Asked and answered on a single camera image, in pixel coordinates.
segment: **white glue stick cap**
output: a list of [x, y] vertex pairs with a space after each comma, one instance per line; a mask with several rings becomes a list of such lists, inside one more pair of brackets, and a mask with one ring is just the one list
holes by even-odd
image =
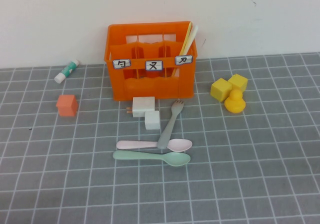
[[64, 79], [66, 79], [66, 76], [63, 75], [61, 72], [58, 75], [56, 75], [54, 78], [54, 80], [59, 84], [62, 83], [64, 81]]
[[79, 66], [79, 61], [77, 59], [73, 59], [72, 62], [76, 64], [76, 66]]

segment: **pink spoon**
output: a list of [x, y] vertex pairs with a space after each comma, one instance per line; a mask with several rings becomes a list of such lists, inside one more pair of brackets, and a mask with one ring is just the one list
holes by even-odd
[[[156, 141], [142, 141], [142, 140], [120, 140], [116, 147], [121, 150], [137, 149], [137, 148], [156, 148]], [[192, 141], [187, 139], [171, 139], [167, 146], [168, 149], [175, 153], [181, 153], [192, 147]]]

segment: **spoon handle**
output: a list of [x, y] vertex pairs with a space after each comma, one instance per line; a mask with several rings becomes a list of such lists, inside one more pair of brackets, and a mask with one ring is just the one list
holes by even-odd
[[136, 148], [155, 148], [156, 141], [142, 141], [142, 140], [120, 140], [117, 142], [118, 149], [136, 149]]
[[112, 156], [116, 160], [163, 159], [161, 154], [145, 153], [131, 150], [116, 150]]
[[159, 138], [159, 140], [158, 140], [158, 142], [156, 144], [156, 146], [159, 149], [167, 148], [167, 146], [169, 144], [169, 141], [170, 141], [172, 130], [174, 129], [174, 125], [175, 125], [176, 119], [177, 119], [177, 115], [174, 115], [172, 113], [172, 116], [171, 116], [168, 124], [166, 125], [164, 131], [161, 133], [160, 138]]

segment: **mint green spoon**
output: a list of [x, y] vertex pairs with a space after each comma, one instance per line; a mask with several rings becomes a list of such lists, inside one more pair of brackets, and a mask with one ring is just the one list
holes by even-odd
[[182, 152], [169, 152], [167, 154], [153, 154], [131, 150], [116, 150], [113, 153], [113, 158], [116, 160], [138, 160], [138, 159], [151, 159], [162, 160], [170, 166], [179, 167], [190, 162], [190, 156]]

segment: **white wall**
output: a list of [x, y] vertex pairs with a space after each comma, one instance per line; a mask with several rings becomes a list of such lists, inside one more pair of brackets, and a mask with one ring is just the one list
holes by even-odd
[[185, 20], [199, 58], [320, 50], [320, 0], [0, 0], [0, 68], [101, 64], [108, 25]]

